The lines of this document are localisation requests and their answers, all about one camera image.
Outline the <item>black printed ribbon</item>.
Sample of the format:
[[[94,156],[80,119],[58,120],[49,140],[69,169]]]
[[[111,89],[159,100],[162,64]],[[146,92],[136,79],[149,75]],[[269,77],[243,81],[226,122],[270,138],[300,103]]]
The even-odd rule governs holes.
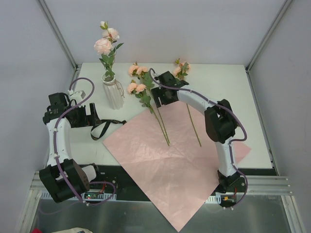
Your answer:
[[[93,140],[97,141],[97,140],[99,140],[100,138],[102,138],[104,136],[104,134],[107,132],[110,124],[122,124],[122,125],[124,125],[126,123],[127,123],[126,120],[119,121],[119,120],[115,120],[115,119],[102,119],[102,120],[100,120],[100,124],[92,126],[91,131],[90,131],[90,136],[91,136],[91,138]],[[92,134],[93,130],[96,129],[97,127],[99,127],[102,124],[104,124],[104,127],[103,127],[100,135],[99,136],[94,136]]]

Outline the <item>pink wrapping paper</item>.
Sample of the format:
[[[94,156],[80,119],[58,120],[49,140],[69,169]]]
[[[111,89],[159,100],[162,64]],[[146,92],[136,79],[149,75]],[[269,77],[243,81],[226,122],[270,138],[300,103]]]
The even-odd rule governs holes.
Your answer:
[[[218,186],[223,145],[206,133],[205,118],[183,102],[160,108],[169,141],[145,110],[104,140],[134,182],[177,230]]]

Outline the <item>pale pink rose stem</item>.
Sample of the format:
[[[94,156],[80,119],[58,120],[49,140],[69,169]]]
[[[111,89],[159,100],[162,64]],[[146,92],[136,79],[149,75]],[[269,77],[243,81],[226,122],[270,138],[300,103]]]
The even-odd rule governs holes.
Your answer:
[[[123,43],[118,43],[119,32],[114,28],[109,28],[106,21],[100,22],[100,28],[102,29],[102,37],[95,42],[94,49],[100,55],[99,60],[105,68],[104,81],[110,82],[115,78],[112,67],[116,52]]]

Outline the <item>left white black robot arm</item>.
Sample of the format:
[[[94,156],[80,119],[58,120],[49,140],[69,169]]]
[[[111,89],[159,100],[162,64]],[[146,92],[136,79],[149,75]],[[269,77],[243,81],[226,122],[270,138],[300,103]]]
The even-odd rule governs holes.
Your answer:
[[[79,166],[73,160],[69,142],[71,128],[100,124],[95,105],[89,105],[90,115],[87,115],[85,106],[79,106],[61,116],[85,97],[84,91],[51,94],[50,105],[43,116],[49,132],[49,158],[46,167],[39,171],[39,177],[56,203],[80,196],[90,187],[97,189],[103,183],[97,165]]]

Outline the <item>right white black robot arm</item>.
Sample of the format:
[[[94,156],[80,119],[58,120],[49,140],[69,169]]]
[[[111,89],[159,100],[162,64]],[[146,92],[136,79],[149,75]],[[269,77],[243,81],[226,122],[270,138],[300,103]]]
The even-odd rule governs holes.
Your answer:
[[[203,94],[195,91],[186,81],[178,81],[170,72],[156,76],[151,68],[148,72],[152,81],[158,85],[152,89],[157,107],[181,101],[200,112],[205,119],[206,133],[215,143],[219,168],[217,170],[219,185],[216,191],[226,193],[236,186],[240,178],[234,151],[233,137],[238,126],[237,117],[234,116],[230,103],[223,99],[214,102]]]

